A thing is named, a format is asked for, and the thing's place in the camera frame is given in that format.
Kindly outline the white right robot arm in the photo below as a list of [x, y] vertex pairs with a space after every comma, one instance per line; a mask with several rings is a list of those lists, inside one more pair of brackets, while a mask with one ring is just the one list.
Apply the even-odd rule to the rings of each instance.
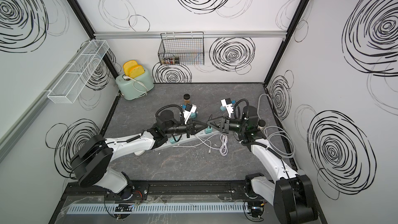
[[207, 124], [221, 133], [235, 132], [263, 164], [271, 176], [249, 175], [248, 195], [258, 195], [270, 203], [281, 224], [304, 224], [318, 219], [318, 208], [311, 180], [288, 166], [267, 139], [265, 121], [253, 106], [244, 107], [241, 118], [222, 116]]

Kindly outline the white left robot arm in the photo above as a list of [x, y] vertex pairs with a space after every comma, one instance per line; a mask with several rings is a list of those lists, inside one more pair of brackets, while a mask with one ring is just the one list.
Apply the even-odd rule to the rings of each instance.
[[175, 143], [182, 137], [190, 137], [208, 125], [191, 119], [191, 113], [180, 106], [179, 119], [171, 111], [172, 105], [165, 106], [155, 113], [155, 124], [140, 134], [116, 139], [106, 139], [98, 134], [89, 139], [71, 158], [72, 173], [81, 187], [99, 186], [123, 199], [128, 199], [135, 191], [132, 181], [124, 172], [117, 172], [109, 163], [131, 153], [137, 156], [145, 151], [162, 147], [169, 139]]

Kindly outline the white power strip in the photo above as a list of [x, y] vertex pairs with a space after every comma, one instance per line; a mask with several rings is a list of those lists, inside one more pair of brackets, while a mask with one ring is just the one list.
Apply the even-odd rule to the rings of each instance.
[[161, 145], [158, 148], [155, 148], [154, 150], [162, 150], [162, 149], [170, 148], [170, 147], [173, 147], [173, 146], [176, 146], [176, 145], [177, 146], [184, 146], [188, 142], [198, 141], [199, 139], [197, 137], [199, 137], [201, 139], [206, 139], [206, 138], [212, 136], [213, 134], [220, 134], [220, 133], [218, 131], [212, 131], [212, 133], [209, 133], [209, 134], [206, 134], [206, 133], [197, 134], [197, 135], [194, 135], [194, 136], [190, 136], [189, 138], [187, 137], [186, 134], [177, 135], [176, 136], [176, 140], [178, 140], [178, 138], [181, 138], [178, 142], [175, 142], [173, 137], [171, 137], [171, 138], [168, 138], [163, 145]]

